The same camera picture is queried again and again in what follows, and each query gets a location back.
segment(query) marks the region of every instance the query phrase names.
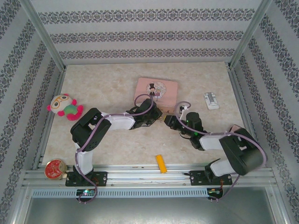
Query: pink box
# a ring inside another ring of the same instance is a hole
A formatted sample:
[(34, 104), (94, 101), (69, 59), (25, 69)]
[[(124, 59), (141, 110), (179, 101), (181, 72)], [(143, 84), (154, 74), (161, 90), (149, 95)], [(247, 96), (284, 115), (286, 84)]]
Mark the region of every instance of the pink box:
[[(163, 113), (174, 113), (174, 106), (177, 103), (178, 83), (152, 78), (139, 78), (134, 100), (140, 94), (149, 94), (153, 96), (157, 107)], [(141, 96), (137, 99), (137, 103), (141, 103), (148, 98)]]

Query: cartoon picture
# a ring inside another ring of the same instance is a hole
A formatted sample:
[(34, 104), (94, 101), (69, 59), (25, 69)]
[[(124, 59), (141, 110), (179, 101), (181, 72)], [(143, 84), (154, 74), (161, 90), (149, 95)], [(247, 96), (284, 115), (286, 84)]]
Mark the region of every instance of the cartoon picture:
[(155, 98), (161, 99), (161, 90), (160, 89), (156, 89)]
[(158, 101), (166, 93), (166, 86), (161, 82), (149, 83), (146, 87), (146, 92)]
[(156, 96), (156, 95), (155, 95), (155, 90), (156, 90), (156, 88), (155, 88), (154, 86), (155, 86), (154, 83), (150, 83), (150, 84), (149, 84), (149, 95), (150, 95), (151, 97), (155, 97), (155, 96)]

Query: round tin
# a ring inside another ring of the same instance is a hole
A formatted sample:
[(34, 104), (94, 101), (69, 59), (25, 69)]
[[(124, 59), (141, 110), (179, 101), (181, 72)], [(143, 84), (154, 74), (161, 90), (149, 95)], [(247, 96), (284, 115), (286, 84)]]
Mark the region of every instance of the round tin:
[(61, 180), (66, 170), (66, 164), (61, 160), (55, 159), (47, 163), (45, 175), (51, 180)]

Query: toy face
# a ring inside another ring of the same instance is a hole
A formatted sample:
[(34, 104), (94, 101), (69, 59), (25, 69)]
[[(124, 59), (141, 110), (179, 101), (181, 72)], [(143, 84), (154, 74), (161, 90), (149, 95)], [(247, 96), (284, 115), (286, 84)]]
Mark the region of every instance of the toy face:
[(72, 102), (72, 98), (66, 95), (58, 95), (55, 96), (51, 101), (51, 111), (54, 113), (58, 113), (59, 111), (63, 111), (64, 108), (70, 105)]

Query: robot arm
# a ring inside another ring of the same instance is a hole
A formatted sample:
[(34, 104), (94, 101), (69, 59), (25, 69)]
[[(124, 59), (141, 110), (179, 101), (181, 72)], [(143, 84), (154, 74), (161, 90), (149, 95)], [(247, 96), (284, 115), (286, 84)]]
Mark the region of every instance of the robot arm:
[[(260, 150), (252, 143), (240, 137), (234, 135), (199, 134), (182, 126), (174, 115), (166, 116), (164, 122), (171, 129), (178, 130), (180, 133), (190, 136), (189, 141), (195, 149), (201, 151), (218, 149), (224, 151), (227, 159), (218, 159), (205, 166), (205, 176), (209, 182), (214, 182), (218, 177), (231, 173), (246, 175), (263, 163), (263, 155)], [(198, 113), (188, 113), (186, 121), (182, 120), (182, 122), (194, 130), (206, 133), (202, 127)], [(244, 128), (238, 129), (235, 133), (254, 141), (252, 136)]]
[[(130, 116), (130, 114), (145, 112), (150, 106), (151, 99), (146, 99), (140, 107), (133, 107), (129, 111), (124, 112), (123, 116), (109, 116), (102, 120), (84, 151), (78, 153), (78, 165), (84, 175), (93, 171), (93, 150), (101, 142), (107, 131), (116, 129), (132, 130), (142, 126), (150, 126), (162, 115), (162, 112), (154, 102), (152, 108), (147, 113), (139, 116)], [(106, 115), (108, 114), (100, 112), (97, 108), (92, 108), (71, 128), (72, 139), (76, 145), (76, 149), (81, 148), (86, 143), (93, 131), (92, 127)], [(75, 168), (73, 169), (74, 172), (77, 172), (80, 177), (77, 166)]]

